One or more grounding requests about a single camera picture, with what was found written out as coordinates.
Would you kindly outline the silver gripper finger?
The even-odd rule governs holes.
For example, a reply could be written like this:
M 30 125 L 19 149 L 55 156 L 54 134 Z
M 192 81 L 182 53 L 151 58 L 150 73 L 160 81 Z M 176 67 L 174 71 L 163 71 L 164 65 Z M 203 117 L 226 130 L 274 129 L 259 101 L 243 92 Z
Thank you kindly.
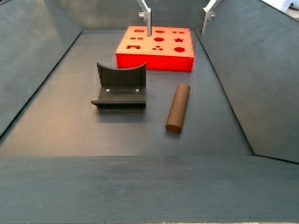
M 136 0 L 142 11 L 139 12 L 139 17 L 146 21 L 147 36 L 152 36 L 152 10 L 147 6 L 146 0 Z
M 206 28 L 207 28 L 207 23 L 212 18 L 214 12 L 212 12 L 212 7 L 218 0 L 210 0 L 207 6 L 203 8 L 203 21 L 202 21 L 202 28 L 200 28 L 200 35 L 204 34 Z

